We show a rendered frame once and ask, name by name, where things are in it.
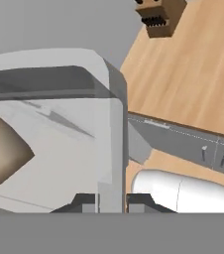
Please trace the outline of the white and grey kitchen appliance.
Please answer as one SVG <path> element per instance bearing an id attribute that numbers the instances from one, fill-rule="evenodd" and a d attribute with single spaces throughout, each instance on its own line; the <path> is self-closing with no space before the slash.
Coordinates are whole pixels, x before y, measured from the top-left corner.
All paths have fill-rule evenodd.
<path id="1" fill-rule="evenodd" d="M 127 83 L 93 50 L 0 54 L 0 212 L 125 209 Z"/>

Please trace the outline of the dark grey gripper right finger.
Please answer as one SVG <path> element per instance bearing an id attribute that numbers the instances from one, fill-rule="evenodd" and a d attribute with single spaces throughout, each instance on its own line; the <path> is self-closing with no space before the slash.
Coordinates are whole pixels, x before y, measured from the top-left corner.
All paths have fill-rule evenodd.
<path id="1" fill-rule="evenodd" d="M 126 201 L 128 213 L 173 213 L 173 210 L 155 203 L 149 193 L 128 193 Z"/>

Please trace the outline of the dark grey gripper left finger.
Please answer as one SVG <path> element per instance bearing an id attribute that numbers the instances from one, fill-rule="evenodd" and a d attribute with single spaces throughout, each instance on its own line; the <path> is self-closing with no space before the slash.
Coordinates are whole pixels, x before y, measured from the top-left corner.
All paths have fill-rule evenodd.
<path id="1" fill-rule="evenodd" d="M 95 194 L 77 193 L 71 203 L 53 210 L 53 213 L 94 213 Z"/>

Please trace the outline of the brown wooden knife block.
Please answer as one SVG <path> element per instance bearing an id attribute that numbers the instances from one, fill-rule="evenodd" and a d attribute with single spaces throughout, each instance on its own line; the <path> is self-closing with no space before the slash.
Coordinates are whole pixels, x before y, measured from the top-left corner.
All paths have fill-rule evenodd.
<path id="1" fill-rule="evenodd" d="M 150 38 L 171 37 L 187 5 L 185 0 L 135 0 Z"/>

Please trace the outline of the white rounded cylinder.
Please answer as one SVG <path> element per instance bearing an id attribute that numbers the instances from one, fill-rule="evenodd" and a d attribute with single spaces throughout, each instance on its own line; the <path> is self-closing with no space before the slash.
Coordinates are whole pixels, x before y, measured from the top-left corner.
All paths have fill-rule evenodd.
<path id="1" fill-rule="evenodd" d="M 224 186 L 160 170 L 141 170 L 133 178 L 132 193 L 178 213 L 224 213 Z"/>

